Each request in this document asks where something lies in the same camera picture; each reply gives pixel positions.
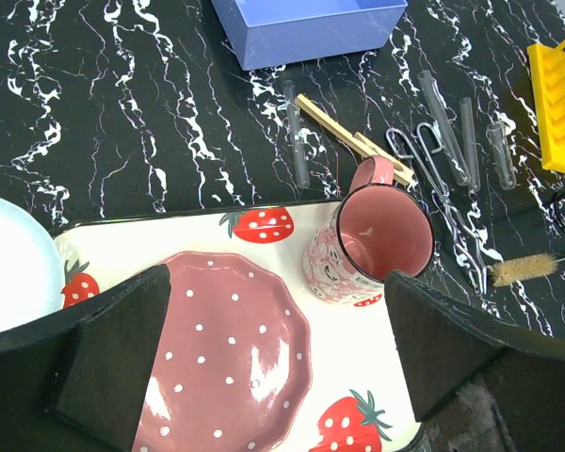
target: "yellow plastic test tube rack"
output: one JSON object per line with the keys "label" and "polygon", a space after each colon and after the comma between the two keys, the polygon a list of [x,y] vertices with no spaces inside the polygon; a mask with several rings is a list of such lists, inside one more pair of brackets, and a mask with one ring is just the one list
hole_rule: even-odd
{"label": "yellow plastic test tube rack", "polygon": [[565,173],[565,40],[527,47],[540,131],[542,167]]}

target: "black marble countertop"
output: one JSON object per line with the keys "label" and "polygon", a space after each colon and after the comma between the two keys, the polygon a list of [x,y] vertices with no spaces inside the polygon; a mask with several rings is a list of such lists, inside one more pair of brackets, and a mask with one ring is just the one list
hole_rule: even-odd
{"label": "black marble countertop", "polygon": [[[533,42],[564,38],[565,19],[548,0],[412,0],[379,51],[243,73],[209,0],[0,0],[0,196],[48,229],[341,198],[358,157],[311,121],[311,186],[295,185],[282,80],[382,145],[391,126],[431,121],[415,80],[430,69],[453,119],[460,98],[474,99],[482,189],[469,196],[440,165],[486,263],[565,254],[547,205],[565,176],[541,169],[526,55]],[[509,192],[492,168],[491,121],[510,130],[519,186]],[[430,187],[410,192],[438,238],[427,283],[565,338],[565,263],[550,278],[478,297]]]}

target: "strawberry tray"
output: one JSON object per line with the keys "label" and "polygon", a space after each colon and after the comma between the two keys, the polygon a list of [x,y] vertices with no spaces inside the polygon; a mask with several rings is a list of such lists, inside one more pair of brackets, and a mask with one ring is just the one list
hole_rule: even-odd
{"label": "strawberry tray", "polygon": [[[282,278],[310,329],[312,384],[299,401],[288,434],[264,450],[426,450],[384,300],[330,305],[313,295],[303,280],[303,247],[337,205],[320,202],[75,224],[55,238],[68,274],[65,305],[103,292],[182,251],[239,254]],[[134,448],[169,450],[178,449],[158,444]]]}

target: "blue box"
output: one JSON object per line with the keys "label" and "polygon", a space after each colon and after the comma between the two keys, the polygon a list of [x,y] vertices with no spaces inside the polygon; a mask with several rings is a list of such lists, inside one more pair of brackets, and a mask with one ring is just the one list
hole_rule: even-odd
{"label": "blue box", "polygon": [[406,0],[212,0],[245,71],[378,49]]}

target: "brush bristle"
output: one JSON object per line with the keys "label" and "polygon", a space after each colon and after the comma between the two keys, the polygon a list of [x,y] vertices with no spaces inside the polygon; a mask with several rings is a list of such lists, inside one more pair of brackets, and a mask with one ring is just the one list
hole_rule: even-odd
{"label": "brush bristle", "polygon": [[492,267],[493,285],[501,287],[516,281],[527,281],[548,276],[557,271],[557,261],[551,254],[536,254],[511,261],[499,262]]}

